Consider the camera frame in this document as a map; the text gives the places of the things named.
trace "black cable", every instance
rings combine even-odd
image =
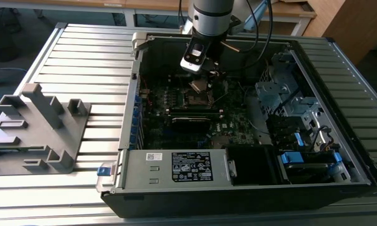
[[[184,20],[184,16],[183,16],[182,0],[180,0],[180,16],[182,16],[183,24],[186,25],[187,21]]]
[[[252,66],[255,66],[259,62],[259,60],[262,59],[264,53],[266,53],[266,49],[270,45],[270,41],[271,41],[271,36],[272,36],[272,29],[274,29],[274,15],[272,15],[272,4],[271,4],[271,0],[267,0],[267,5],[268,5],[268,11],[270,11],[270,30],[268,30],[268,35],[267,35],[267,41],[266,41],[266,45],[264,45],[264,48],[262,50],[262,53],[260,53],[260,56],[258,58],[258,60],[255,62],[252,62],[250,65],[246,65],[240,68],[235,68],[235,69],[230,69],[230,70],[226,70],[226,72],[236,72],[236,71],[242,71],[242,70],[246,70],[248,68],[251,68]]]
[[[327,143],[327,145],[324,145],[324,148],[322,149],[323,151],[326,151],[326,149],[334,144],[334,137],[330,135],[330,133],[327,133],[327,136],[331,141]]]
[[[290,97],[287,98],[287,100],[284,100],[284,101],[279,104],[279,106],[278,106],[278,108],[275,109],[275,111],[272,112],[272,114],[276,114],[276,113],[278,113],[279,109],[287,105],[287,103],[294,99],[294,97],[296,96],[296,94],[298,94],[299,92],[300,92],[300,88],[298,87],[298,89],[294,91],[294,93],[291,93],[291,95],[290,95]]]
[[[239,53],[250,53],[250,52],[252,52],[255,50],[256,46],[258,46],[258,43],[259,43],[259,23],[258,23],[258,19],[256,19],[256,16],[255,16],[255,12],[254,12],[250,0],[246,0],[246,1],[247,1],[247,5],[250,6],[251,14],[252,14],[255,25],[256,25],[256,40],[254,42],[254,46],[250,49],[243,50],[243,49],[238,49],[236,47],[231,46],[227,42],[222,41],[224,46],[227,46],[230,49],[232,49],[234,51],[236,51]]]
[[[314,135],[314,139],[312,139],[312,143],[311,143],[311,149],[310,149],[310,152],[312,152],[312,151],[314,151],[315,143],[316,143],[316,141],[318,141],[318,137],[319,137],[319,133],[320,133],[320,131],[322,131],[324,128],[328,128],[328,126],[322,125],[322,126],[319,127],[319,129],[318,129],[318,131],[316,131],[315,135]]]
[[[182,0],[179,1],[179,12],[178,12],[178,20],[179,20],[179,27],[183,24],[186,24],[184,18],[183,18],[183,12],[182,12]]]

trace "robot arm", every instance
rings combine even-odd
[[[227,46],[224,43],[227,35],[238,34],[244,30],[244,27],[248,30],[254,29],[255,23],[262,21],[267,1],[259,0],[260,4],[254,11],[255,16],[252,15],[248,19],[243,18],[243,21],[232,13],[235,6],[243,5],[246,2],[235,2],[235,0],[191,1],[190,20],[183,33],[188,34],[192,29],[192,40],[180,62],[186,71],[200,74],[203,69],[211,69],[214,63],[219,62],[224,46]]]
[[[206,58],[219,61],[231,18],[234,0],[192,0],[190,17],[194,23],[192,39],[180,66],[194,74],[199,74]]]

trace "wooden table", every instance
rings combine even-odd
[[[138,14],[178,16],[179,0],[0,0],[0,7],[123,13],[127,26],[136,27]],[[190,0],[183,0],[186,16],[188,7]],[[316,13],[304,11],[299,3],[278,2],[274,12],[275,22],[296,24],[292,35],[303,35],[311,19],[316,17]],[[268,12],[263,21],[268,21]]]

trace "blue tab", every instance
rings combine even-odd
[[[138,131],[139,131],[138,127],[132,127],[132,134],[138,134]]]
[[[335,157],[335,160],[338,161],[338,162],[342,162],[343,161],[343,157],[342,157],[342,155],[340,155],[340,153],[335,153],[334,154],[334,157]]]
[[[136,96],[136,102],[140,103],[142,102],[142,98],[139,96]]]
[[[140,112],[139,112],[138,109],[135,109],[135,110],[134,110],[134,117],[139,118],[139,116],[140,116]]]
[[[299,145],[300,145],[300,146],[304,146],[304,142],[303,142],[303,140],[302,140],[300,133],[295,133],[295,136],[296,136]]]
[[[134,118],[132,124],[134,124],[134,126],[139,125],[139,119]]]
[[[96,175],[103,177],[111,176],[111,167],[99,167]]]
[[[286,152],[282,155],[283,163],[304,163],[300,152]]]
[[[131,143],[136,143],[136,141],[138,141],[138,137],[136,136],[134,136],[134,135],[131,135]]]

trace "blue drive latch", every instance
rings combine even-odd
[[[283,163],[304,163],[303,156],[300,152],[286,152],[282,155]]]

